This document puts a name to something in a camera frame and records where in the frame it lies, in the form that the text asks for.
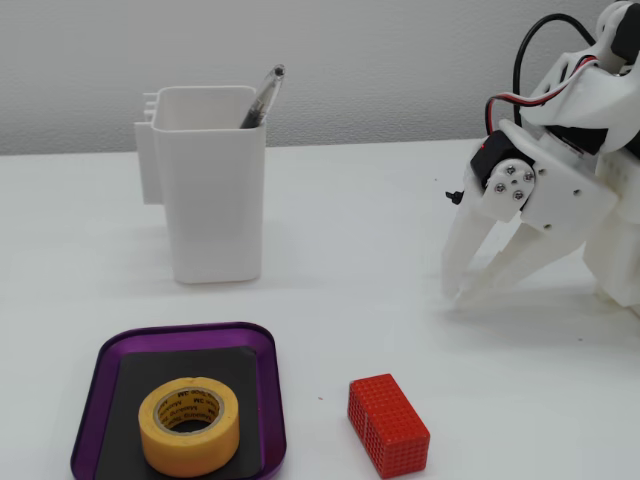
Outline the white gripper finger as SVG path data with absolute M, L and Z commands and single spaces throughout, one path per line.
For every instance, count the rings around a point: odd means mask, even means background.
M 457 306 L 467 307 L 509 289 L 547 265 L 577 250 L 593 233 L 594 225 L 562 233 L 538 231 L 522 223 L 489 265 L 458 295 Z
M 535 186 L 534 169 L 523 160 L 504 160 L 481 180 L 468 167 L 464 191 L 442 253 L 441 284 L 455 298 L 474 255 L 498 222 L 507 223 L 520 211 Z

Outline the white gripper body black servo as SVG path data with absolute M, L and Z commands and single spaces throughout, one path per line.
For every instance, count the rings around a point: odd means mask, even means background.
M 470 161 L 473 204 L 495 221 L 518 215 L 553 235 L 588 235 L 613 210 L 616 194 L 582 164 L 582 156 L 551 134 L 536 139 L 509 120 Z

